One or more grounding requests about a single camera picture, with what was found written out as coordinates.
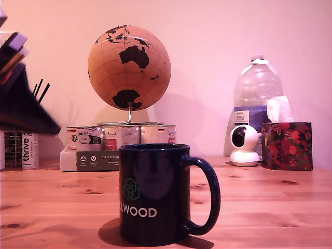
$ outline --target wooden table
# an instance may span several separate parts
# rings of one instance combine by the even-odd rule
[[[332,248],[332,171],[240,168],[209,157],[222,192],[216,226],[167,248]],[[118,172],[1,171],[1,248],[135,247],[119,236]],[[210,192],[191,170],[191,216],[203,224]]]

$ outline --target bottle cap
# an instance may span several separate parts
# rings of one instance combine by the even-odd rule
[[[254,54],[251,56],[251,62],[253,62],[254,60],[264,60],[264,55],[262,54]]]

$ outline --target white security camera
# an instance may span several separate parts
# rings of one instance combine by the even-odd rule
[[[254,149],[258,139],[258,133],[252,126],[242,124],[235,127],[230,133],[230,142],[234,147],[229,157],[232,164],[243,167],[256,166],[259,156]]]

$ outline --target bottle label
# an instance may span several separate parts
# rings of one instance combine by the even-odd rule
[[[250,125],[248,110],[234,111],[234,126],[240,125]]]
[[[234,107],[234,126],[250,125],[260,133],[262,124],[266,122],[271,122],[266,105]]]

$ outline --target floral tissue box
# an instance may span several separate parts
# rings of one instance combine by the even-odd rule
[[[265,168],[312,170],[311,123],[263,123],[262,155]]]

